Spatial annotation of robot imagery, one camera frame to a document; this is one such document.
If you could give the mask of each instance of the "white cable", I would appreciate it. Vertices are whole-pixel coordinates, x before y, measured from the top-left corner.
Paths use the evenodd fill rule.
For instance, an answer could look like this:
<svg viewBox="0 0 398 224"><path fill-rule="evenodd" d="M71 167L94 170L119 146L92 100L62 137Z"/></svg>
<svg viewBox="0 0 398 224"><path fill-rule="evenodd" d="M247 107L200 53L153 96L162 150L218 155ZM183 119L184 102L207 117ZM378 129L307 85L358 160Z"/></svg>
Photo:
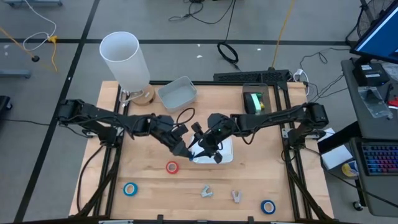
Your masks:
<svg viewBox="0 0 398 224"><path fill-rule="evenodd" d="M298 78L300 79L300 76L302 74L304 74L305 78L307 79L307 83L310 83L310 80L308 79L308 75L302 69L297 69L297 71L293 74L294 82L299 82L298 80L296 80L296 75L298 75ZM305 93L305 95L308 96L308 94L310 94L310 87L309 86L307 87L307 92Z"/></svg>
<svg viewBox="0 0 398 224"><path fill-rule="evenodd" d="M36 15L38 15L38 16L40 16L42 19L44 19L44 20L46 20L46 21L49 21L49 22L51 22L52 24L54 24L54 31L51 33L51 35L49 35L49 34L46 33L46 32L37 32L37 33L35 33L35 34L29 36L28 38L26 38L26 39L24 40L24 42L22 43L22 46L24 47L24 49L27 50L27 51L33 51L33 50L36 50L36 49L38 49L39 47L41 47L51 36L54 35L55 31L57 30L57 25L56 25L56 23L54 23L54 22L51 21L50 19L47 19L46 17L44 17L44 16L40 15L39 13L37 13L37 12L33 9L33 7L29 4L29 2L27 2L27 0L24 0L24 1L26 2L26 4L29 6L29 8L30 8ZM30 38L32 38L32 37L34 37L34 36L36 36L36 35L39 35L39 34L45 34L45 35L47 36L47 38L44 39L43 42L42 42L41 44L39 44L38 46L36 46L35 48L33 48L33 49L27 49L27 48L25 47L25 43L26 43Z"/></svg>

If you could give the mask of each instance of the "wooden table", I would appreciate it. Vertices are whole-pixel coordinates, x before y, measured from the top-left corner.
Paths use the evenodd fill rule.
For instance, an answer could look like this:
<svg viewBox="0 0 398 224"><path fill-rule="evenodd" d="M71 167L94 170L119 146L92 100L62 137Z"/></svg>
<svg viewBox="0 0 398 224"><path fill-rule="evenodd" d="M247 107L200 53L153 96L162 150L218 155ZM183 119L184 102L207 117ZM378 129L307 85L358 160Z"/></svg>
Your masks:
<svg viewBox="0 0 398 224"><path fill-rule="evenodd" d="M243 113L241 86L196 86L198 97L191 106L196 115L187 124L198 121L204 130L207 129L207 118L212 113L230 115ZM113 110L117 82L103 82L97 106ZM271 108L276 111L275 96L269 88ZM292 106L300 105L307 99L302 83L289 83L289 94ZM171 114L176 120L180 111ZM149 106L130 104L129 114L168 114L159 98ZM185 113L181 121L187 119ZM187 145L193 131L184 135ZM114 192L111 218L154 220L163 214L165 220L247 220L253 216L255 221L294 221L292 204L287 180L287 171L280 158L282 140L279 126L264 128L258 131L253 143L245 145L241 138L233 138L234 160L224 165L198 165L183 157L173 156L169 150L153 137L141 137L132 140L125 136ZM315 141L307 140L307 147L317 150ZM97 139L88 140L83 164L99 148ZM301 150L303 169L307 189L329 216L333 217L325 176L320 166L319 156ZM88 165L81 184L80 205L90 199L98 186L103 164L102 150ZM176 161L180 166L178 174L170 175L165 166L168 161ZM127 182L138 185L138 193L127 197L123 187ZM200 193L205 185L214 192L212 197L202 198ZM241 190L242 201L234 203L231 191ZM302 202L297 189L298 200ZM105 202L108 191L103 194ZM272 200L276 205L273 215L261 212L260 203ZM101 204L104 213L105 203ZM73 198L70 214L76 214L76 193ZM303 205L300 214L304 217Z"/></svg>

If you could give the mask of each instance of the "clear plastic bag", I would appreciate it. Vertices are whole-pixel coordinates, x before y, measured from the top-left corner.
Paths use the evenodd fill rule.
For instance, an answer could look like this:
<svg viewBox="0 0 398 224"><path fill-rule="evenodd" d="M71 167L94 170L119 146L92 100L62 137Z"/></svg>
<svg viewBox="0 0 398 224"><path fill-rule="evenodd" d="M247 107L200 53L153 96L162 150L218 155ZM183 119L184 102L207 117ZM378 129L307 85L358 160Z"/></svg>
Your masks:
<svg viewBox="0 0 398 224"><path fill-rule="evenodd" d="M389 119L392 118L391 110L385 104L376 87L358 87L358 93L369 112L372 114L373 118L381 118L383 116L387 116Z"/></svg>

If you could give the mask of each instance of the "monitor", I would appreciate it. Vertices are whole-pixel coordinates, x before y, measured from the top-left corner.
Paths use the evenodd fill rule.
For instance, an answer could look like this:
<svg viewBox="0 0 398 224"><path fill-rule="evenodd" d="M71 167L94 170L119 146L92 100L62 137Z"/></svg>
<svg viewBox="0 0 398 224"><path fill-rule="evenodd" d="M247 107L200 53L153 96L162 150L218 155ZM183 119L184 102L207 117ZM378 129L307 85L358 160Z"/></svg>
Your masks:
<svg viewBox="0 0 398 224"><path fill-rule="evenodd" d="M374 21L350 51L370 59L398 64L398 0Z"/></svg>

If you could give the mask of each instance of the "black device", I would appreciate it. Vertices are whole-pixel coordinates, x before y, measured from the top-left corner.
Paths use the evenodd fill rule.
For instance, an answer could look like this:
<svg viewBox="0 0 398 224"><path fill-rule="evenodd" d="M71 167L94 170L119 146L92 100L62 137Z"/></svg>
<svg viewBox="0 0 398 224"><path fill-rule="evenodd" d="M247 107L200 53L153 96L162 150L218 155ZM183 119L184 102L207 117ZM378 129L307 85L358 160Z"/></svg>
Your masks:
<svg viewBox="0 0 398 224"><path fill-rule="evenodd" d="M358 86L381 86L390 78L380 63L365 63L355 66L353 71Z"/></svg>
<svg viewBox="0 0 398 224"><path fill-rule="evenodd" d="M219 82L248 82L248 83L277 83L286 82L289 77L288 70L268 70L255 72L230 72L215 73L214 81Z"/></svg>
<svg viewBox="0 0 398 224"><path fill-rule="evenodd" d="M208 131L203 132L197 122L192 125L192 129L195 132L194 140L190 146L185 147L182 135L188 129L184 124L174 124L173 119L167 115L156 116L154 114L145 114L125 116L97 108L82 100L63 100L60 102L57 119L62 125L77 124L84 128L84 133L91 132L97 134L101 144L104 146L116 147L121 144L121 138L119 137L123 133L121 130L123 129L132 138L148 135L155 137L162 144L166 145L175 156L183 156L190 159L200 156L215 156L216 162L221 162L222 160L221 154L218 152L222 149L218 149L218 143L231 135L245 137L255 134L261 128L300 121L300 126L297 129L291 129L288 132L287 141L284 141L284 144L288 148L297 149L305 142L306 135L314 129L324 128L328 124L324 107L317 103L305 103L288 110L262 115L232 114L230 117L227 117L223 114L215 113L211 114L208 118ZM100 122L110 124L111 126L103 126ZM197 155L192 155L188 148L196 142L204 148L204 151ZM319 220L325 221L325 223L335 222L334 219L323 212L310 195L294 171L291 161L286 161L286 163L289 177L306 198ZM102 184L98 186L92 198L90 198L75 217L89 215L97 199L102 196L102 192L116 173L117 166L118 164L114 162Z"/></svg>
<svg viewBox="0 0 398 224"><path fill-rule="evenodd" d="M361 142L360 152L367 175L398 175L398 142Z"/></svg>
<svg viewBox="0 0 398 224"><path fill-rule="evenodd" d="M359 86L380 86L389 81L389 77L379 63L370 63L372 59L398 64L398 1L395 0L379 19L374 21L368 31L350 50L360 55L353 70Z"/></svg>

